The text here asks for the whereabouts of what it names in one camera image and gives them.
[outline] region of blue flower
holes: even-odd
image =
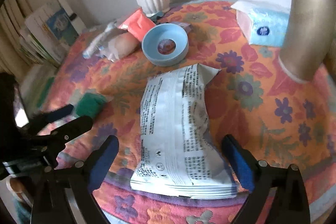
[[[306,117],[307,119],[313,119],[316,117],[314,112],[314,105],[312,102],[306,99],[305,103],[303,104],[304,108],[306,109]]]
[[[94,150],[100,148],[103,142],[107,139],[110,135],[116,135],[118,130],[113,127],[113,123],[110,122],[106,125],[103,125],[98,129],[98,133],[94,136],[91,140],[92,146]]]
[[[311,137],[309,135],[310,127],[306,125],[306,123],[302,123],[299,125],[299,140],[303,143],[303,146],[306,147],[308,144],[308,141],[311,141]]]
[[[277,104],[278,108],[275,110],[274,114],[278,117],[281,117],[281,123],[292,122],[291,114],[293,112],[293,108],[288,105],[288,98],[285,97],[283,99],[283,103],[278,98],[276,98],[275,103]]]
[[[74,70],[70,76],[70,82],[79,83],[85,79],[86,74],[89,72],[89,68],[85,67],[82,70]]]
[[[135,198],[132,195],[128,195],[125,198],[122,198],[118,195],[114,196],[115,200],[115,212],[119,215],[122,215],[126,221],[130,218],[137,218],[138,212],[132,206],[134,204]]]
[[[222,68],[227,68],[227,73],[236,74],[237,72],[242,72],[244,69],[244,61],[241,56],[237,56],[237,53],[230,51],[229,53],[225,52],[224,54],[217,54],[217,62],[221,63]]]

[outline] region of white plastic bag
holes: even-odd
[[[209,142],[204,88],[219,71],[196,64],[148,80],[132,189],[196,199],[236,196],[231,171]]]
[[[94,54],[99,53],[99,48],[106,44],[106,41],[108,42],[111,40],[113,37],[124,33],[124,30],[120,30],[115,26],[114,22],[111,22],[107,25],[105,30],[97,35],[90,45],[83,51],[83,57],[85,59],[91,58]]]

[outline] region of book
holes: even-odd
[[[36,52],[38,56],[48,61],[55,67],[59,67],[59,63],[57,63],[44,49],[44,47],[40,44],[40,42],[34,37],[34,35],[29,31],[29,29],[24,25],[20,29],[20,35],[23,37],[26,42],[26,49],[31,48],[33,52]]]
[[[31,32],[32,38],[35,38],[31,42],[45,55],[44,50],[57,64],[62,63],[67,49],[61,45],[46,22],[59,10],[61,10],[61,6],[57,1],[46,3],[25,20],[25,25]]]
[[[51,32],[60,41],[61,45],[65,48],[70,48],[76,41],[78,33],[72,26],[71,21],[65,12],[65,10],[60,7],[54,15],[49,17],[46,21]]]
[[[20,50],[28,56],[34,63],[42,64],[43,63],[43,56],[40,55],[23,37],[20,37]]]

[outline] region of green sponge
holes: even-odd
[[[90,116],[92,119],[101,112],[105,103],[106,98],[103,95],[95,93],[85,93],[82,99],[78,102],[75,113],[81,116]]]

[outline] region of blue sticker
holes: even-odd
[[[257,34],[258,35],[269,35],[269,28],[267,26],[265,27],[260,27],[258,30],[257,30]]]

